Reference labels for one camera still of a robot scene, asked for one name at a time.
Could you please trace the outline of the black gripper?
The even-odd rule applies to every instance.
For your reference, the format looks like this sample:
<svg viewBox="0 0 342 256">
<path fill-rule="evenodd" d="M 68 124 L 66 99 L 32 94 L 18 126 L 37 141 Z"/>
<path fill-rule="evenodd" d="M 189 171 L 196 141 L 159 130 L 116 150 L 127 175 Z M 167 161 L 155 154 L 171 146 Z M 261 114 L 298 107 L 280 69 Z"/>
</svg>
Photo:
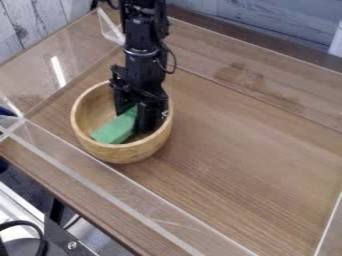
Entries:
<svg viewBox="0 0 342 256">
<path fill-rule="evenodd" d="M 163 89 L 168 53 L 152 48 L 124 50 L 124 66 L 110 66 L 116 115 L 137 104 L 136 132 L 153 131 L 168 115 L 168 95 Z"/>
</svg>

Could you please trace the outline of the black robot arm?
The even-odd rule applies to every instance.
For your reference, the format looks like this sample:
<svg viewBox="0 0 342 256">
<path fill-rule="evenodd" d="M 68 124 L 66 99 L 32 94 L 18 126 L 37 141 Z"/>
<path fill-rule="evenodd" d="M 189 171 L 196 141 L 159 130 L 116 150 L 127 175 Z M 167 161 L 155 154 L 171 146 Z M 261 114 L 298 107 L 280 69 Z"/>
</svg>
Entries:
<svg viewBox="0 0 342 256">
<path fill-rule="evenodd" d="M 136 108 L 133 129 L 151 132 L 168 114 L 168 95 L 163 89 L 168 49 L 165 0 L 118 0 L 120 21 L 125 35 L 125 65 L 110 66 L 116 115 Z"/>
</svg>

